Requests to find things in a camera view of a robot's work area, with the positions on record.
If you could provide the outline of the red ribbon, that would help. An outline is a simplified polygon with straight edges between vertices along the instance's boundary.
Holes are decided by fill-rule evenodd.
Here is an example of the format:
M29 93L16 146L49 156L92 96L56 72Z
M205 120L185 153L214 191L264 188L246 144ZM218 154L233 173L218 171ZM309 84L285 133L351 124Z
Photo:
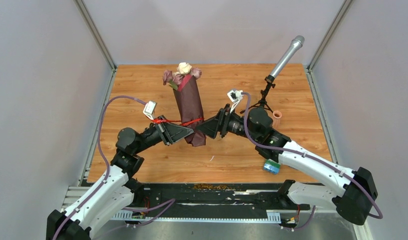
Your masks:
M153 123L155 124L161 124L161 123L179 123L181 126L189 126L193 123L198 123L199 121L203 121L204 118L196 118L194 120L190 120L190 121L185 121L182 122L181 120L169 120L169 119L162 119L162 118L155 118L152 120Z

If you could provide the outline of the maroon flower bouquet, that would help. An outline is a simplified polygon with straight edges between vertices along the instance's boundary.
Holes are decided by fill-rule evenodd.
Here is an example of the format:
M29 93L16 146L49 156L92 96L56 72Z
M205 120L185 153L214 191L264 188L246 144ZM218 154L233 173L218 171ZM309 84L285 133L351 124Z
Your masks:
M182 122L204 118L204 111L197 84L197 80L201 75L202 71L199 68L193 67L187 62L179 63L176 71L165 70L163 73L163 85L173 89ZM193 147L206 145L206 136L195 130L195 127L203 121L204 120L187 126L194 130L192 135L185 138L187 144Z

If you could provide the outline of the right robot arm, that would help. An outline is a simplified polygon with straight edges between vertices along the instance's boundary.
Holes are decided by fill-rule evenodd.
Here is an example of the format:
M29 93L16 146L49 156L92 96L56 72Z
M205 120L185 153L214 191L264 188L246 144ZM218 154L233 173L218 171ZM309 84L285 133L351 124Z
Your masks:
M248 138L265 159L294 168L320 182L320 185L311 185L286 180L277 195L278 204L284 209L308 204L335 210L359 226L364 225L368 217L383 218L375 202L378 192L369 170L363 167L353 170L327 161L275 130L272 123L272 118L261 107L239 116L226 105L196 129L212 139L227 133Z

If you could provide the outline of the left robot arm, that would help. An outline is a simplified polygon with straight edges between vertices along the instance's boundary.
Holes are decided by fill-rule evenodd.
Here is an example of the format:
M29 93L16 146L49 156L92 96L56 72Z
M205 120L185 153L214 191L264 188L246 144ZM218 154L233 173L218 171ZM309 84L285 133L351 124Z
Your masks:
M166 146L192 135L192 128L157 118L142 133L126 127L119 131L116 153L99 180L64 211L54 210L47 218L48 240L91 240L112 217L128 205L140 206L144 186L133 176L144 158L138 154L158 143Z

